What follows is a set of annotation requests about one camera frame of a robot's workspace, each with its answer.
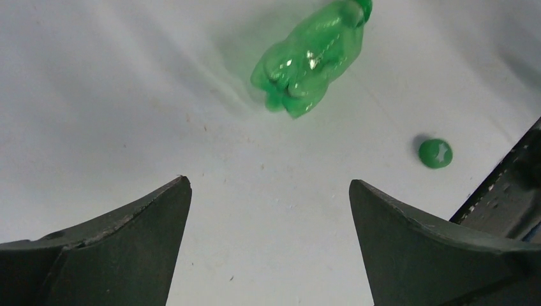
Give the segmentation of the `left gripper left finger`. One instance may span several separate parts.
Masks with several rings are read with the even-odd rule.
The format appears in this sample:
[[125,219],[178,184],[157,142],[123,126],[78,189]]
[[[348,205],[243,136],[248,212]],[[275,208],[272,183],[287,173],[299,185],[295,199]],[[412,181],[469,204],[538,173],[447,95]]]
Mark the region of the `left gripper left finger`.
[[76,226],[1,244],[1,304],[165,305],[191,196],[180,176]]

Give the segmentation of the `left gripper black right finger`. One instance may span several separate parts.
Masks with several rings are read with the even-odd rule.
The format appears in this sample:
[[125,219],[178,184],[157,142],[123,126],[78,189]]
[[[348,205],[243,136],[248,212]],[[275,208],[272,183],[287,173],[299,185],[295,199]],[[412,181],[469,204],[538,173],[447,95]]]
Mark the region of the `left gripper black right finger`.
[[540,246],[446,221],[353,180],[375,305],[539,305]]

